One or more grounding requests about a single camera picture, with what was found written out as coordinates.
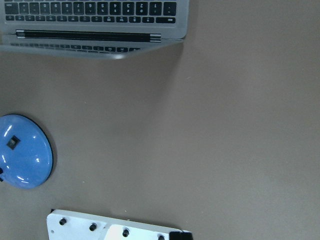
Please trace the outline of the silver laptop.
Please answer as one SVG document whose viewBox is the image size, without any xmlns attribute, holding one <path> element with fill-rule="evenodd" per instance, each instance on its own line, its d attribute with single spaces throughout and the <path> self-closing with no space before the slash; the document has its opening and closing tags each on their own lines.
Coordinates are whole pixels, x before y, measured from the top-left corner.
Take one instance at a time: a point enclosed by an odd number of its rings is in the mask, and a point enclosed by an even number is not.
<svg viewBox="0 0 320 240">
<path fill-rule="evenodd" d="M 3 0 L 0 49 L 123 59 L 183 42 L 187 0 Z"/>
</svg>

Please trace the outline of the blue desk lamp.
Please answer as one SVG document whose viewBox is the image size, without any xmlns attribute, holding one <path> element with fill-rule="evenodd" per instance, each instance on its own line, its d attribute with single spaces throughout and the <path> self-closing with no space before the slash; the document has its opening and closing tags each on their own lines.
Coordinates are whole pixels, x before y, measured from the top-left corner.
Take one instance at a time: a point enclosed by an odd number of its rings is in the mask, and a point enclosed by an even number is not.
<svg viewBox="0 0 320 240">
<path fill-rule="evenodd" d="M 0 180 L 30 190 L 42 185 L 54 167 L 49 138 L 32 119 L 20 114 L 0 117 Z"/>
</svg>

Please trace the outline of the white metal plate with screws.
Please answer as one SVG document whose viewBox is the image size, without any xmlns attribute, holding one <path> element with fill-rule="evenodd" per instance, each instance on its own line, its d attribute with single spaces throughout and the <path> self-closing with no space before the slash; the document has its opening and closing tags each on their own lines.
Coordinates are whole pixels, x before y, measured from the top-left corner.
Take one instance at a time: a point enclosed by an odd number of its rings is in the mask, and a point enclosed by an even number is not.
<svg viewBox="0 0 320 240">
<path fill-rule="evenodd" d="M 192 240 L 178 228 L 55 209 L 46 218 L 50 240 Z"/>
</svg>

